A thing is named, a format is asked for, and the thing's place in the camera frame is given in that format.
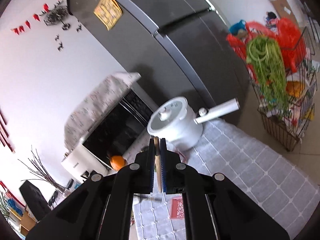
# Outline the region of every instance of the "blue object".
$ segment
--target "blue object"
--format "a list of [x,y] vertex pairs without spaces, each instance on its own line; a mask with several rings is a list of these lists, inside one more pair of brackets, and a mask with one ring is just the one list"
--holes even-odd
[[14,202],[13,199],[8,199],[7,203],[9,207],[11,207],[15,212],[17,212],[20,216],[23,216],[22,210],[16,206],[16,203]]
[[240,20],[240,22],[233,24],[230,27],[229,31],[232,35],[236,36],[238,34],[238,31],[241,29],[245,30],[245,20]]

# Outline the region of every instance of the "yellow paper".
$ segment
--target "yellow paper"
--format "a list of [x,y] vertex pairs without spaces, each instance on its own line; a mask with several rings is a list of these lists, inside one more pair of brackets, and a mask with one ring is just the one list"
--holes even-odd
[[108,31],[116,24],[122,11],[115,0],[100,0],[94,14],[103,22]]

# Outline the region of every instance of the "floral cloth cover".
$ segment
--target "floral cloth cover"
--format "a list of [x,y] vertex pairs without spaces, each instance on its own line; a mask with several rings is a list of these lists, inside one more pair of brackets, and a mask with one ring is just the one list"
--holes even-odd
[[107,76],[69,116],[64,126],[65,147],[72,151],[86,132],[126,95],[140,77],[139,73],[122,72]]

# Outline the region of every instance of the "cardboard box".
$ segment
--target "cardboard box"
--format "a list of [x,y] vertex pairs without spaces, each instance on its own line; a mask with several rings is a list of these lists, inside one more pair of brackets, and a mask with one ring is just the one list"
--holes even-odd
[[271,1],[271,3],[280,18],[288,18],[295,25],[299,26],[298,21],[295,15],[293,14],[293,11],[287,0],[275,0],[275,1]]

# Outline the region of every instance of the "green plant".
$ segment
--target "green plant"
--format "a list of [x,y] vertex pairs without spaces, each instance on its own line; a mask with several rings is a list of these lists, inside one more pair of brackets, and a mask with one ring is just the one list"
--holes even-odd
[[7,200],[4,198],[4,195],[2,192],[1,192],[1,198],[0,198],[0,211],[3,214],[4,218],[8,221],[10,216],[10,209],[9,209]]
[[284,62],[278,42],[259,35],[247,44],[247,63],[252,64],[261,92],[269,103],[280,110],[280,115],[288,112],[288,95]]

